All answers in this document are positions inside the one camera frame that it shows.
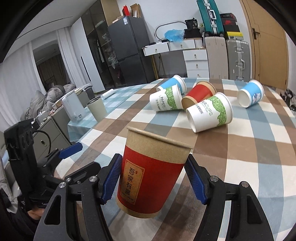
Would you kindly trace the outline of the left hand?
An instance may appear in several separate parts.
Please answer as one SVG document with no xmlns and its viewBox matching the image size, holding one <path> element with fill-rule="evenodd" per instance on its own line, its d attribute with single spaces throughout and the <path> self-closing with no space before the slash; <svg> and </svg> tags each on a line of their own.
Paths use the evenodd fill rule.
<svg viewBox="0 0 296 241">
<path fill-rule="evenodd" d="M 34 220 L 40 220 L 41 217 L 43 216 L 45 209 L 44 208 L 39 208 L 39 207 L 34 207 L 32 210 L 28 211 L 28 215 L 30 218 Z"/>
</svg>

